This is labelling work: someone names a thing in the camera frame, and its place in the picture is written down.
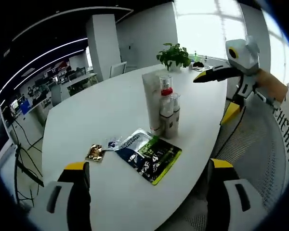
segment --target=cable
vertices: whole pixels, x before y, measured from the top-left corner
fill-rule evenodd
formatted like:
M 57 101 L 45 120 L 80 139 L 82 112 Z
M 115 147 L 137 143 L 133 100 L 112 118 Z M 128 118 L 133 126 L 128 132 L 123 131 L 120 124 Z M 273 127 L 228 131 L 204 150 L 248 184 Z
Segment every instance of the cable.
M 34 171 L 32 171 L 31 169 L 29 169 L 29 168 L 27 168 L 30 172 L 32 172 L 37 178 L 38 178 L 38 176 L 37 176 L 37 174 L 34 172 Z M 38 196 L 38 194 L 39 194 L 39 184 L 38 184 L 38 191 L 37 191 L 37 195 L 35 196 L 35 198 Z
M 19 154 L 19 157 L 20 157 L 21 163 L 24 165 L 23 158 L 21 157 L 20 154 Z
M 28 157 L 30 158 L 30 160 L 32 161 L 34 167 L 37 169 L 37 171 L 39 172 L 39 174 L 41 175 L 41 177 L 43 177 L 43 175 L 41 174 L 41 172 L 39 171 L 38 167 L 35 165 L 34 161 L 32 160 L 32 158 L 30 157 L 29 153 L 22 147 L 20 146 L 20 149 L 24 150 L 25 153 L 28 155 Z
M 20 128 L 23 130 L 24 135 L 25 135 L 25 138 L 26 138 L 28 144 L 30 145 L 30 147 L 33 147 L 33 148 L 35 148 L 36 150 L 38 150 L 39 152 L 42 153 L 42 151 L 41 151 L 40 149 L 38 149 L 37 147 L 35 147 L 34 145 L 32 145 L 32 144 L 29 142 L 28 137 L 27 137 L 27 135 L 26 135 L 26 133 L 25 133 L 24 128 L 17 122 L 17 120 L 15 120 L 15 122 L 16 122 L 16 123 L 20 126 Z
M 237 127 L 239 126 L 239 124 L 241 123 L 242 121 L 242 118 L 243 118 L 243 115 L 245 113 L 245 110 L 246 110 L 246 106 L 244 107 L 244 111 L 242 113 L 242 116 L 238 122 L 238 124 L 236 125 L 235 129 L 231 132 L 231 134 L 229 135 L 229 137 L 226 139 L 225 143 L 223 143 L 223 145 L 221 146 L 221 148 L 218 150 L 218 152 L 216 153 L 216 156 L 218 156 L 218 154 L 221 152 L 221 150 L 223 149 L 223 147 L 226 145 L 226 143 L 229 141 L 229 139 L 232 137 L 232 135 L 234 134 L 234 132 L 236 131 Z
M 31 198 L 28 198 L 26 196 L 24 196 L 21 192 L 17 191 L 23 198 L 25 198 L 26 200 L 31 200 Z
M 14 168 L 14 187 L 15 187 L 15 197 L 16 197 L 16 203 L 17 205 L 19 205 L 19 197 L 18 197 L 18 188 L 17 188 L 17 160 L 18 160 L 18 156 L 19 156 L 20 152 L 16 151 L 16 159 L 15 159 L 15 168 Z

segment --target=green plant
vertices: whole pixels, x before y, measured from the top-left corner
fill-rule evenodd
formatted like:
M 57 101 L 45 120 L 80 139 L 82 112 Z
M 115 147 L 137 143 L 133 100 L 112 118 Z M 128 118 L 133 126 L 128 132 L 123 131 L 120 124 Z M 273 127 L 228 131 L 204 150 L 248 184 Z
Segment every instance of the green plant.
M 172 65 L 175 62 L 176 66 L 182 64 L 183 67 L 190 65 L 191 60 L 188 58 L 188 53 L 185 47 L 180 47 L 180 44 L 177 43 L 172 45 L 172 43 L 164 43 L 165 46 L 170 46 L 168 50 L 162 50 L 158 53 L 156 58 L 167 67 Z

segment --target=white pillar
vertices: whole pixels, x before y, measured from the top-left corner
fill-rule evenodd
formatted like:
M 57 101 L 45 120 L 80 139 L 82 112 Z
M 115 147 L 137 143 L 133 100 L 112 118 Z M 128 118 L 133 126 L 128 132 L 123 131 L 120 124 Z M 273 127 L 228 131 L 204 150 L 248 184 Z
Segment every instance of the white pillar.
M 113 14 L 93 15 L 86 24 L 93 70 L 97 79 L 109 79 L 110 67 L 121 63 L 116 21 Z

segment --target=white oval table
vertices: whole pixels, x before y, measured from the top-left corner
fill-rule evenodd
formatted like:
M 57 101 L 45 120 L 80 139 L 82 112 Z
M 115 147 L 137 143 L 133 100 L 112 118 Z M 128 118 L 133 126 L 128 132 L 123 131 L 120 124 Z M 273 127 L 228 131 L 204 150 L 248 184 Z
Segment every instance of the white oval table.
M 108 79 L 50 110 L 42 147 L 43 181 L 57 180 L 66 165 L 83 161 L 89 147 L 107 138 L 150 131 L 141 75 L 161 64 Z M 115 152 L 90 163 L 91 226 L 94 231 L 153 231 L 180 206 L 203 171 L 223 117 L 227 82 L 193 83 L 199 74 L 172 74 L 181 94 L 179 136 L 169 142 L 182 154 L 153 186 Z

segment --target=white wall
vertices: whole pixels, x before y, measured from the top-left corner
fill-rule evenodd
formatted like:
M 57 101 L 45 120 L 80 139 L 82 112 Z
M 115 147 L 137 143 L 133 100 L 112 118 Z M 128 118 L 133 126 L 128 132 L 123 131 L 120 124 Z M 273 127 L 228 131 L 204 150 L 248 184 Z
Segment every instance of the white wall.
M 271 48 L 269 32 L 264 20 L 264 16 L 260 10 L 252 8 L 248 5 L 241 4 L 241 9 L 244 16 L 247 35 L 252 35 L 258 43 L 259 65 L 260 68 L 271 70 Z
M 177 43 L 173 3 L 165 3 L 117 24 L 121 57 L 127 66 L 142 68 L 159 64 L 156 55 L 163 43 Z
M 106 80 L 110 75 L 110 67 L 121 63 L 115 16 L 93 15 L 86 27 L 94 72 L 99 81 Z
M 88 67 L 88 62 L 87 62 L 87 57 L 86 57 L 86 52 L 84 51 L 83 53 L 79 55 L 75 55 L 69 58 L 69 64 L 72 68 L 72 70 L 76 70 L 77 67 L 79 68 L 87 68 Z

